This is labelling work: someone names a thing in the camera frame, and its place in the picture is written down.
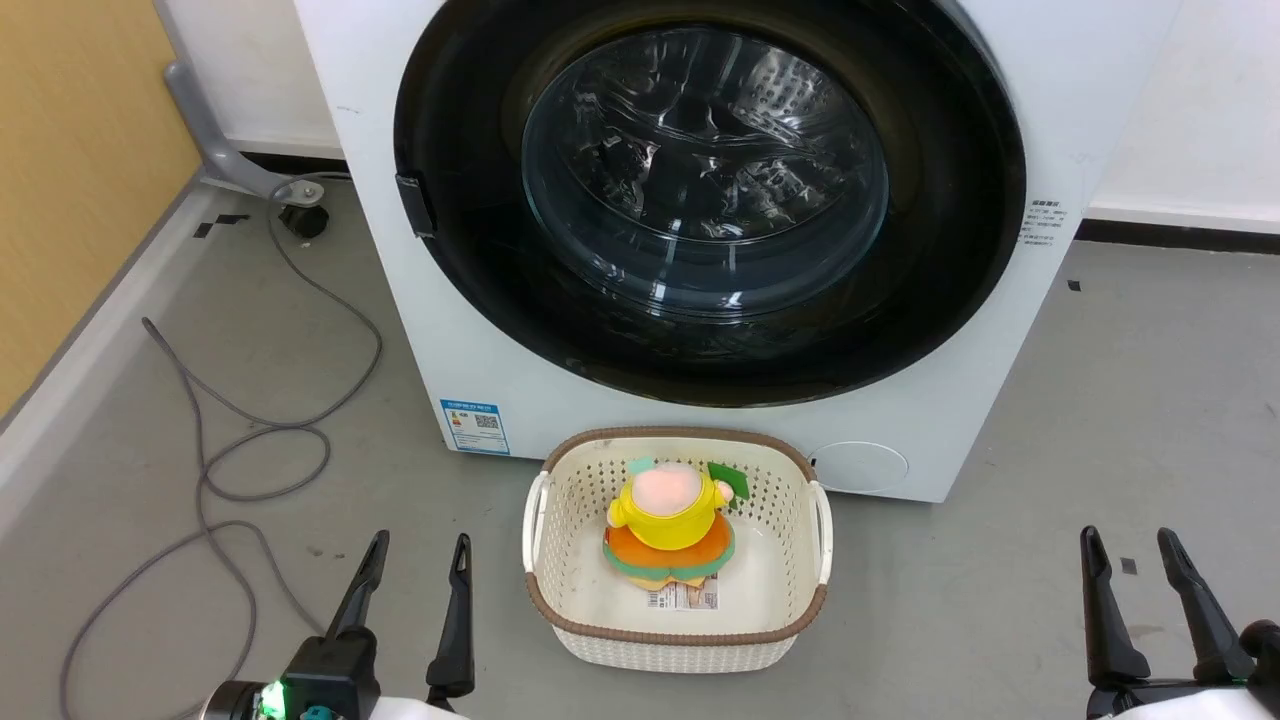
washing machine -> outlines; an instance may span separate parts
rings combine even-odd
[[[933,502],[1176,9],[297,1],[451,448],[748,429]]]

toy tag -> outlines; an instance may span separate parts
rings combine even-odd
[[[649,591],[650,610],[719,610],[718,575],[709,575],[703,587],[667,583],[660,591]]]

gray cable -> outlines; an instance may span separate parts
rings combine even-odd
[[[351,176],[348,176],[347,173],[307,173],[302,176],[294,176],[282,182],[276,187],[271,188],[271,192],[268,193],[268,197],[274,197],[278,190],[298,179],[349,179],[349,178]],[[244,666],[244,660],[248,657],[250,650],[253,647],[253,638],[257,634],[257,596],[253,594],[253,588],[248,584],[248,579],[246,579],[241,569],[236,566],[236,562],[233,562],[232,559],[228,557],[227,552],[223,550],[223,546],[214,536],[214,533],[223,530],[225,528],[246,528],[251,533],[253,533],[253,536],[257,538],[259,544],[262,546],[262,553],[266,556],[266,561],[271,566],[271,573],[275,575],[275,582],[279,583],[280,589],[284,591],[284,596],[289,600],[289,605],[293,606],[294,612],[297,612],[298,618],[301,618],[317,635],[324,634],[324,628],[320,625],[319,621],[316,621],[315,618],[311,616],[310,612],[307,612],[305,607],[302,607],[302,603],[298,602],[297,596],[289,588],[289,583],[284,579],[284,573],[280,571],[280,565],[279,562],[276,562],[275,555],[271,552],[271,546],[268,543],[266,536],[262,534],[261,528],[246,520],[227,520],[223,523],[210,524],[209,519],[205,516],[205,493],[204,493],[205,489],[216,495],[218,497],[221,497],[223,500],[228,500],[232,502],[257,502],[262,500],[270,500],[273,497],[282,497],[289,495],[297,489],[303,488],[305,486],[311,483],[311,480],[315,480],[320,475],[320,473],[324,471],[325,466],[329,465],[329,456],[332,455],[333,446],[329,442],[329,437],[325,436],[314,425],[320,420],[324,420],[329,415],[334,414],[339,407],[346,405],[347,401],[352,398],[352,396],[360,392],[360,388],[365,386],[365,382],[374,373],[374,368],[378,366],[378,360],[383,355],[383,334],[378,331],[378,325],[375,325],[374,322],[370,320],[364,313],[356,310],[356,307],[352,306],[349,302],[347,302],[342,297],[338,297],[334,292],[332,292],[326,287],[321,286],[316,281],[307,277],[306,273],[303,273],[296,264],[293,264],[293,260],[289,258],[288,252],[284,251],[284,246],[280,245],[280,238],[275,234],[275,223],[273,222],[274,205],[275,204],[271,200],[266,201],[266,232],[271,238],[271,245],[275,246],[275,250],[280,254],[280,258],[284,259],[284,264],[288,265],[289,269],[293,270],[296,275],[302,278],[303,282],[310,284],[312,288],[319,291],[329,300],[333,300],[334,302],[340,305],[348,313],[355,315],[356,319],[360,320],[366,328],[369,328],[369,332],[374,334],[374,341],[375,341],[374,356],[369,361],[369,366],[365,368],[365,372],[360,375],[360,379],[357,379],[356,383],[351,386],[351,389],[343,393],[343,396],[339,397],[338,401],[330,405],[328,409],[320,411],[319,414],[311,418],[305,418],[302,420],[292,420],[292,421],[269,420],[266,418],[260,418],[252,413],[241,409],[230,400],[223,397],[221,393],[209,387],[209,384],[206,384],[204,380],[197,378],[196,374],[192,373],[189,368],[187,368],[187,365],[182,361],[182,359],[178,357],[178,354],[174,352],[169,342],[164,338],[163,334],[160,334],[160,331],[156,329],[155,324],[148,318],[142,318],[142,327],[146,328],[147,333],[151,334],[151,340],[154,340],[156,345],[160,346],[160,350],[169,359],[169,363],[173,365],[174,370],[178,372],[178,379],[182,380],[182,387],[187,392],[187,402],[191,406],[192,418],[195,418],[196,469],[198,470],[198,477],[196,479],[196,524],[200,529],[191,533],[189,536],[183,537],[182,539],[178,539],[173,544],[165,547],[160,552],[148,557],[146,561],[142,562],[142,565],[138,565],[137,570],[129,573],[129,575],[124,578],[124,580],[122,580],[120,584],[115,587],[115,589],[109,592],[106,597],[102,598],[102,602],[100,602],[97,607],[95,607],[93,611],[90,612],[88,619],[86,619],[84,623],[81,624],[79,630],[76,632],[76,638],[72,641],[70,646],[67,648],[67,653],[63,656],[63,667],[61,673],[58,676],[58,703],[59,708],[61,710],[63,720],[76,720],[76,716],[72,714],[70,700],[68,697],[70,694],[72,665],[76,662],[76,652],[79,650],[81,643],[84,642],[84,637],[93,628],[93,623],[96,623],[99,616],[101,616],[102,612],[106,611],[106,609],[110,607],[111,603],[120,597],[120,593],[123,593],[147,570],[155,566],[156,562],[160,562],[169,555],[173,555],[174,552],[182,550],[183,547],[187,547],[188,544],[198,539],[209,541],[209,548],[214,551],[214,556],[218,557],[218,561],[221,562],[224,568],[227,568],[227,571],[232,574],[232,578],[236,579],[236,583],[239,584],[242,591],[244,591],[244,598],[248,601],[248,632],[244,635],[244,644],[241,647],[239,657],[237,657],[236,662],[232,665],[230,673],[227,674],[227,679],[232,680],[236,678],[237,674],[239,674],[241,667]],[[225,447],[223,447],[218,452],[212,454],[212,456],[209,456],[206,459],[205,418],[200,411],[200,401],[196,398],[196,391],[192,388],[192,384],[209,393],[210,397],[216,400],[219,404],[221,404],[232,413],[236,413],[241,418],[257,423],[259,425],[262,427],[246,436],[242,436],[238,439],[232,441]],[[312,436],[320,438],[320,442],[324,446],[324,456],[320,459],[320,462],[317,462],[315,469],[307,473],[307,475],[303,477],[301,480],[279,489],[271,489],[255,495],[255,493],[236,493],[223,489],[210,477],[210,473],[212,471],[214,466],[216,466],[221,460],[227,459],[227,456],[234,452],[237,448],[243,447],[246,443],[255,441],[260,437],[284,430],[311,433]],[[202,706],[204,701],[196,702],[189,707],[187,707],[186,710],[182,710],[175,715],[170,715],[166,720],[179,720],[182,717],[188,717],[198,712]]]

baseboard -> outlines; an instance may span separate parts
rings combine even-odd
[[[256,152],[262,155],[288,155],[291,158],[315,158],[328,160],[342,160],[344,158],[342,147],[337,145],[337,140],[332,142],[312,138],[250,140],[230,135],[227,136],[227,140],[230,141],[232,146],[246,155]]]
[[[1087,220],[1110,220],[1142,225],[1166,225],[1208,231],[1280,234],[1280,206],[1260,214],[1257,208],[1174,208],[1155,204],[1116,202],[1094,199],[1084,211]]]
[[[1075,240],[1146,247],[1184,247],[1211,252],[1280,255],[1280,234],[1091,220],[1080,223]]]
[[[142,315],[159,315],[192,273],[209,240],[205,220],[232,213],[239,197],[193,182],[50,361],[0,432],[0,538],[14,525],[146,340]]]
[[[302,176],[306,173],[348,173],[347,161],[340,158],[315,158],[311,155],[288,155],[278,152],[244,152],[244,158],[262,168],[282,176]]]

concrete floor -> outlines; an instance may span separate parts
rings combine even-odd
[[[1157,675],[1190,671],[1156,529],[1178,529],[1240,628],[1276,612],[1280,571],[1280,258],[1076,243],[951,498],[924,506],[832,497],[837,550],[817,623],[773,669],[669,676],[585,665],[536,614],[518,561],[536,464],[448,452],[353,193],[298,263],[387,334],[370,384],[321,423],[333,464],[288,498],[215,519],[264,525],[312,612],[328,618],[374,530],[392,550],[369,624],[387,694],[421,697],[456,533],[475,543],[475,719],[1075,717],[1084,679],[1078,533],[1097,524],[1137,644]],[[214,247],[157,324],[214,387],[298,418],[337,397],[369,354],[365,331],[296,281],[253,222]],[[1080,282],[1080,292],[1066,281]],[[0,546],[0,697],[13,717],[56,714],[76,626],[143,557],[193,529],[192,424],[146,346]],[[206,402],[211,446],[247,423]],[[317,457],[276,436],[216,473],[229,488],[292,482]],[[259,588],[243,678],[270,679],[307,634],[247,533],[225,538]],[[102,619],[74,667],[83,717],[159,717],[207,694],[239,647],[246,605],[206,548],[165,561]]]

